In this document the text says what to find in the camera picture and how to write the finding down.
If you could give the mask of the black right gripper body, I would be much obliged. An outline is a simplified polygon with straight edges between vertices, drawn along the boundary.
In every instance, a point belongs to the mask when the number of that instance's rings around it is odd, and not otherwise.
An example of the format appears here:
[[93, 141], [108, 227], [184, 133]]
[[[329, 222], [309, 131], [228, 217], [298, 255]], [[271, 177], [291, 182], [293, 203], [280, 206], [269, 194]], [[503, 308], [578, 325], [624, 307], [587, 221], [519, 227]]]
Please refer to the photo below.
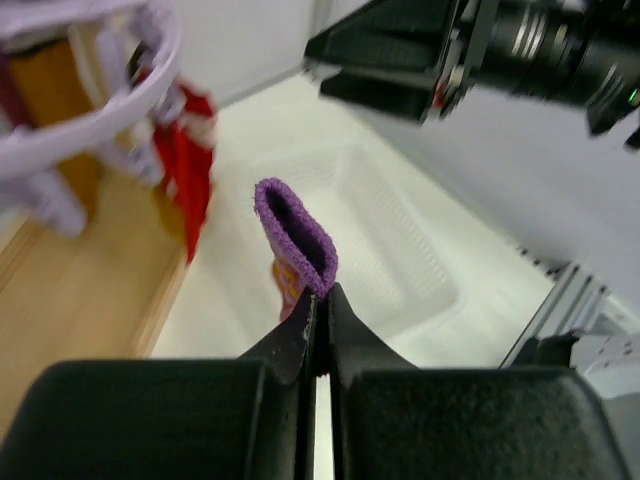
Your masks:
[[370, 1], [313, 36], [321, 95], [412, 123], [443, 118], [469, 88], [476, 1]]

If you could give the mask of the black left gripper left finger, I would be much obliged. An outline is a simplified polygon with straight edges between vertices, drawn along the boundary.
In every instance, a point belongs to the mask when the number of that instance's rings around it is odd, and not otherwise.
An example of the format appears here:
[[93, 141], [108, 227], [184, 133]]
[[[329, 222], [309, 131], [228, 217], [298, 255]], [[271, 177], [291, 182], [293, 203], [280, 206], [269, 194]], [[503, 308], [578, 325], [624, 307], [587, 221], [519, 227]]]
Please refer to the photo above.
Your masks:
[[316, 310], [316, 298], [303, 293], [291, 316], [241, 356], [259, 366], [246, 479], [313, 477]]

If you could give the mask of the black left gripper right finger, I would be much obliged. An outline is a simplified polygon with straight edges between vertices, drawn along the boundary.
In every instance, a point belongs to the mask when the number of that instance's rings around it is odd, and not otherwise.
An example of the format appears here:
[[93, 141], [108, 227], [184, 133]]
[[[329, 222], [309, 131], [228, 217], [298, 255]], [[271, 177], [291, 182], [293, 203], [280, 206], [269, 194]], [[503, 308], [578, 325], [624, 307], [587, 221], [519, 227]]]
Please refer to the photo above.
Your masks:
[[340, 284], [327, 297], [329, 334], [329, 377], [331, 391], [331, 426], [334, 477], [347, 479], [349, 446], [346, 400], [353, 379], [363, 371], [415, 370], [410, 363], [378, 335], [353, 311]]

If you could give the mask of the red sock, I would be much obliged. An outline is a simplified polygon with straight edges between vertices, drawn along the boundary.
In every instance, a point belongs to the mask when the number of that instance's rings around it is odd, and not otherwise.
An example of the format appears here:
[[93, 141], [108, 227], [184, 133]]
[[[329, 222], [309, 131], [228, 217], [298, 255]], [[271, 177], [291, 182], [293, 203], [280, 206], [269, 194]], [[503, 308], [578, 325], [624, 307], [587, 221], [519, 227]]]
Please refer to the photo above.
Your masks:
[[154, 125], [153, 141], [164, 175], [153, 198], [161, 224], [183, 241], [186, 262], [191, 263], [214, 190], [217, 110], [207, 93], [184, 82], [177, 89], [177, 117]]

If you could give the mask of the purple round clip hanger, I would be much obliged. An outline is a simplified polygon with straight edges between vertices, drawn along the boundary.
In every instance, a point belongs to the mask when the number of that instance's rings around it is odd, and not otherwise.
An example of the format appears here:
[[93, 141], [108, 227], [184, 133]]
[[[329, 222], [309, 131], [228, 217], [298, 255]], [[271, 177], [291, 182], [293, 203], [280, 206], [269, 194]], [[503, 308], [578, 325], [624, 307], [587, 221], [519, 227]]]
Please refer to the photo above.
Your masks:
[[87, 214], [77, 197], [54, 172], [56, 164], [72, 155], [98, 150], [109, 163], [148, 183], [162, 173], [144, 145], [132, 153], [120, 153], [113, 138], [121, 131], [151, 117], [163, 125], [177, 120], [185, 107], [178, 88], [179, 49], [182, 29], [168, 1], [4, 1], [1, 4], [1, 39], [12, 41], [61, 27], [104, 20], [127, 12], [130, 32], [146, 53], [147, 77], [131, 86], [122, 38], [110, 25], [103, 27], [97, 47], [109, 68], [110, 93], [105, 106], [50, 126], [18, 127], [1, 138], [1, 197], [13, 200], [42, 223], [68, 236], [80, 234]]

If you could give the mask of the mustard yellow sock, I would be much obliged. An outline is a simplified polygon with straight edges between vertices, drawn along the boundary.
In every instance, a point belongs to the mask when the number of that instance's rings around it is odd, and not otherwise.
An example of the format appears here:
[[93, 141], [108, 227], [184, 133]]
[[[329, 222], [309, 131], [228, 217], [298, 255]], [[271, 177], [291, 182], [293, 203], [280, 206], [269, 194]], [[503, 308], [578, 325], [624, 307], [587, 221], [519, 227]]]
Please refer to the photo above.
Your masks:
[[[68, 40], [50, 43], [33, 53], [13, 56], [9, 70], [40, 127], [81, 116], [93, 109], [76, 70]], [[69, 156], [57, 169], [89, 215], [97, 206], [101, 166], [88, 153]]]

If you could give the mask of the maroon purple striped sock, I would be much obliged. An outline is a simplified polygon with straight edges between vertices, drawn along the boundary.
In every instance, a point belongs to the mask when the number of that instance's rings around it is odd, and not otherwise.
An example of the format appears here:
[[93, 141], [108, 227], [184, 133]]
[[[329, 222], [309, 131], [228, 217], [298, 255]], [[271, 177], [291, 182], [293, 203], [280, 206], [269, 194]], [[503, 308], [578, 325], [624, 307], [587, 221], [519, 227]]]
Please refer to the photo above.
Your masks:
[[31, 116], [13, 80], [4, 54], [1, 54], [1, 107], [14, 127], [32, 126]]

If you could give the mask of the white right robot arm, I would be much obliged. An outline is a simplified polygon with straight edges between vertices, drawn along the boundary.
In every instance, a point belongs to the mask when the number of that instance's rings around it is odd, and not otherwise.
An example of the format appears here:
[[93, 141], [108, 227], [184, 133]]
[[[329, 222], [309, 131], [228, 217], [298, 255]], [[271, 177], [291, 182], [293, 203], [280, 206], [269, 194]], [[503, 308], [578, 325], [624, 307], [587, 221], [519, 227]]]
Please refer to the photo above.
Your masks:
[[416, 124], [474, 86], [582, 110], [591, 135], [639, 107], [639, 5], [371, 1], [313, 36], [322, 95]]

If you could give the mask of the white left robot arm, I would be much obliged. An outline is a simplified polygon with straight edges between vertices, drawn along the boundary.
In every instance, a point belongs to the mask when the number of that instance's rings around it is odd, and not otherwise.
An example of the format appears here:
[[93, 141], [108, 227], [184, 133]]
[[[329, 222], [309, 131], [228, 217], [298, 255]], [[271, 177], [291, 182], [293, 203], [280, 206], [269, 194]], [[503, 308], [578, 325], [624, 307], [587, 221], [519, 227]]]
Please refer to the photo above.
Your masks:
[[627, 479], [603, 404], [639, 387], [635, 336], [529, 340], [513, 365], [422, 369], [354, 313], [304, 294], [246, 353], [259, 373], [250, 478], [313, 475], [315, 384], [330, 384], [338, 479]]

